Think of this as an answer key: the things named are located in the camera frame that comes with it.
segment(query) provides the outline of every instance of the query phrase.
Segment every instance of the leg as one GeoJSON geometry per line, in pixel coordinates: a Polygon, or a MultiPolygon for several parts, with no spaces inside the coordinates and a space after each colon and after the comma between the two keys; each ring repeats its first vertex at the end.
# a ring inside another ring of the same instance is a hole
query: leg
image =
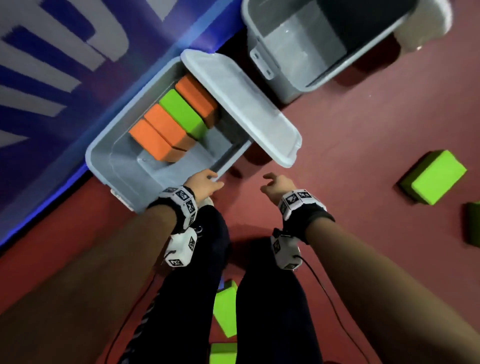
{"type": "Polygon", "coordinates": [[[322,355],[305,292],[277,267],[269,238],[252,242],[252,262],[237,292],[237,364],[319,364],[322,355]]]}
{"type": "Polygon", "coordinates": [[[198,212],[192,261],[170,273],[150,304],[120,363],[205,363],[213,304],[230,237],[212,206],[198,212]]]}

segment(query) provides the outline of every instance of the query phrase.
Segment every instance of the forearm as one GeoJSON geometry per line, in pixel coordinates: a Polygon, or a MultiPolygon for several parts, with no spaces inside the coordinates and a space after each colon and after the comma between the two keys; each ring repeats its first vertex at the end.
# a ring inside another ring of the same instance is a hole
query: forearm
{"type": "Polygon", "coordinates": [[[384,362],[480,363],[475,330],[391,260],[325,218],[306,236],[384,362]]]}
{"type": "Polygon", "coordinates": [[[0,316],[0,356],[15,363],[92,363],[103,350],[176,224],[156,206],[82,254],[0,316]]]}

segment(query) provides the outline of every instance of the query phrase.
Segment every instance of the hand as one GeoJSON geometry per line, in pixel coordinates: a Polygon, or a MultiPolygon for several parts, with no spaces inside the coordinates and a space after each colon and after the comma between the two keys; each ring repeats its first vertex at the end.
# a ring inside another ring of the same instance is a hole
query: hand
{"type": "Polygon", "coordinates": [[[195,200],[199,203],[223,187],[223,182],[213,182],[211,180],[211,178],[216,177],[218,177],[218,174],[215,172],[203,170],[191,176],[183,185],[193,191],[195,200]]]}
{"type": "Polygon", "coordinates": [[[272,181],[267,185],[260,187],[260,191],[267,195],[275,206],[278,206],[284,194],[297,189],[293,181],[288,177],[277,176],[274,173],[267,173],[264,175],[264,178],[272,181]]]}

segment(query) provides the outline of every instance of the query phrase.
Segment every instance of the gray plastic bin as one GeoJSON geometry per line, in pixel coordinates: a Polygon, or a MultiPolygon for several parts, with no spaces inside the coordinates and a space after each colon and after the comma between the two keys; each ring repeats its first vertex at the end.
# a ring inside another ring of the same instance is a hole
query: gray plastic bin
{"type": "Polygon", "coordinates": [[[250,57],[285,104],[380,42],[416,0],[243,0],[250,57]]]}
{"type": "Polygon", "coordinates": [[[211,168],[221,176],[256,141],[277,163],[291,167],[301,146],[298,130],[230,58],[186,50],[171,60],[90,144],[89,169],[129,209],[143,211],[169,186],[211,168]],[[160,162],[128,133],[174,88],[187,70],[218,101],[220,121],[176,163],[160,162]]]}

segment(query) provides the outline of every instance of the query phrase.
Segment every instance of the black cable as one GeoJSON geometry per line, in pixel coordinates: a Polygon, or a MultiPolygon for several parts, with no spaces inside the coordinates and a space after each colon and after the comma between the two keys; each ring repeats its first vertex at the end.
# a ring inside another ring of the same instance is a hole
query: black cable
{"type": "Polygon", "coordinates": [[[327,296],[328,300],[330,301],[330,305],[332,306],[333,308],[333,312],[335,312],[335,316],[336,316],[336,319],[338,320],[338,323],[340,324],[340,326],[342,327],[343,331],[345,331],[345,333],[347,334],[347,336],[350,338],[350,340],[353,342],[353,344],[357,347],[357,349],[361,352],[361,354],[363,355],[363,357],[365,358],[365,360],[367,361],[368,364],[370,364],[370,360],[368,360],[368,357],[365,355],[365,353],[363,352],[363,350],[360,348],[360,346],[357,344],[357,342],[353,339],[353,337],[348,333],[347,329],[345,328],[345,326],[343,326],[342,324],[342,320],[340,320],[340,316],[338,315],[338,312],[336,311],[335,309],[335,305],[333,304],[333,301],[332,299],[330,298],[330,296],[328,295],[327,293],[327,290],[325,289],[324,285],[322,284],[322,282],[320,282],[320,279],[318,278],[317,274],[315,273],[315,271],[312,269],[312,267],[310,266],[310,264],[308,264],[308,262],[302,258],[300,255],[294,255],[293,256],[294,258],[300,258],[303,262],[305,262],[305,264],[307,265],[307,267],[310,269],[310,271],[312,271],[313,275],[315,276],[315,278],[317,279],[317,282],[318,284],[320,284],[320,287],[322,287],[322,290],[325,292],[325,295],[327,296]]]}
{"type": "MultiPolygon", "coordinates": [[[[172,253],[175,253],[176,251],[175,250],[172,250],[171,252],[168,252],[167,255],[163,258],[163,261],[162,263],[160,264],[163,264],[163,262],[165,262],[165,259],[167,258],[167,256],[169,256],[170,254],[172,253]]],[[[105,357],[105,361],[104,363],[107,364],[107,361],[108,361],[108,357],[110,356],[110,353],[113,349],[113,346],[115,345],[115,342],[117,341],[117,339],[119,338],[120,336],[120,333],[121,331],[123,330],[123,327],[126,325],[126,323],[128,322],[128,320],[130,319],[130,316],[132,316],[133,312],[135,311],[135,308],[137,307],[137,305],[145,298],[147,292],[150,290],[150,288],[152,288],[152,285],[153,285],[153,282],[155,280],[155,275],[153,276],[152,278],[152,281],[150,282],[150,284],[148,285],[147,289],[145,290],[145,292],[143,292],[143,294],[140,296],[140,298],[137,300],[137,302],[135,302],[135,304],[133,305],[132,309],[130,310],[130,312],[128,313],[127,317],[125,318],[125,320],[123,321],[123,324],[120,326],[117,334],[115,335],[115,338],[113,339],[112,341],[112,344],[110,345],[110,348],[108,349],[108,352],[107,352],[107,355],[105,357]]]]}

